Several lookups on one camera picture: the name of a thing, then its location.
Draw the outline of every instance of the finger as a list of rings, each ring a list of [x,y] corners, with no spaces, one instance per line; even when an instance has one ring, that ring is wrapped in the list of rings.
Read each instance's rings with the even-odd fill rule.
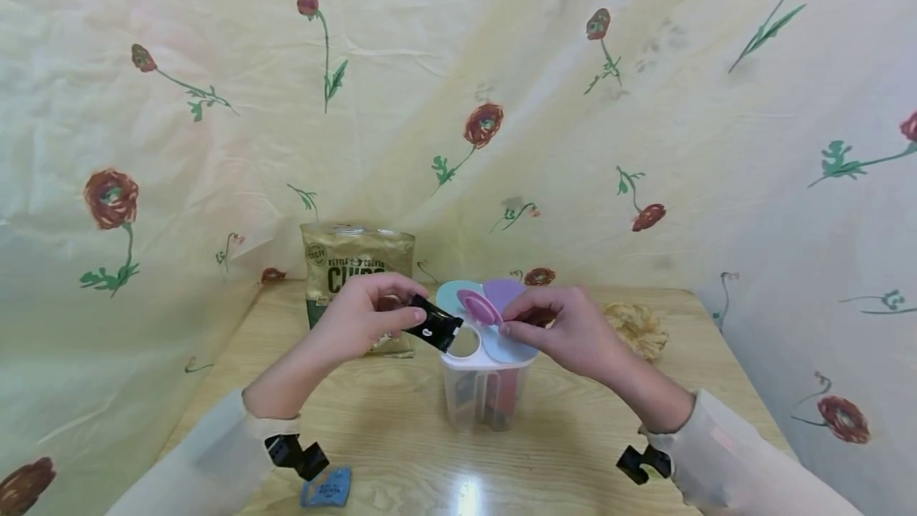
[[[532,309],[529,311],[520,313],[515,319],[513,319],[513,321],[521,321],[530,325],[545,327],[550,322],[554,321],[556,317],[557,314],[554,311],[549,309],[541,309],[540,307],[532,307]]]
[[[548,310],[560,313],[563,310],[568,289],[559,287],[531,287],[525,293],[510,301],[503,310],[503,321],[518,321],[520,315],[532,310]]]
[[[427,312],[417,307],[402,307],[394,311],[375,314],[375,323],[381,333],[394,333],[427,321]]]
[[[387,273],[372,273],[361,276],[366,282],[366,291],[373,299],[386,295],[396,295],[399,299],[410,299],[415,295],[423,298],[429,297],[427,289],[411,277],[403,276],[392,271]]]
[[[404,307],[404,303],[397,297],[380,297],[379,300],[376,301],[376,311],[394,311],[401,307]]]
[[[548,341],[549,329],[536,327],[521,321],[505,321],[500,325],[500,334],[514,341],[523,342],[541,350]]]

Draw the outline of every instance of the kettle cooked chips bag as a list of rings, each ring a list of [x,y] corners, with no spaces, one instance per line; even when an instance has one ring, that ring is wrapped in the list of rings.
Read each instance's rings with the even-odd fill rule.
[[[321,318],[328,303],[350,276],[394,271],[414,272],[414,242],[410,233],[351,225],[300,225],[306,247],[306,312],[309,328]],[[414,357],[410,335],[382,339],[368,354]]]

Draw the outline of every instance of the green label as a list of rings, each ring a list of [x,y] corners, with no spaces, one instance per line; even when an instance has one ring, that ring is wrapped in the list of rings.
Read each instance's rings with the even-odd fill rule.
[[[327,303],[319,303],[314,299],[306,299],[306,314],[309,316],[309,329],[315,328],[315,323],[325,314]]]

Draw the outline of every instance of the container lid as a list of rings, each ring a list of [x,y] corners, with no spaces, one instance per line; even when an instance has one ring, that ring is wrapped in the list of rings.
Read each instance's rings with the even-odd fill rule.
[[[494,293],[494,299],[490,299],[488,291]],[[463,326],[473,328],[481,339],[481,347],[470,357],[457,358],[446,353],[443,361],[453,369],[516,369],[529,365],[538,349],[505,337],[498,329],[502,323],[500,313],[523,291],[525,286],[511,279],[494,279],[483,286],[474,281],[448,281],[440,286],[436,305],[462,316]]]

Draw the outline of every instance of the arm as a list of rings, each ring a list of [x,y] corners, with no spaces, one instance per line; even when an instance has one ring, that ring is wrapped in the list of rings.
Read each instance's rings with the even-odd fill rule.
[[[344,361],[360,357],[386,333],[422,323],[426,313],[398,301],[415,293],[427,296],[396,274],[348,279],[306,338],[207,412],[107,516],[229,516],[242,510],[273,468],[264,441],[299,432],[303,404]]]
[[[702,514],[862,516],[715,397],[692,395],[638,357],[579,289],[530,289],[503,318],[502,334],[617,393],[640,417],[653,448],[671,458],[684,502]]]

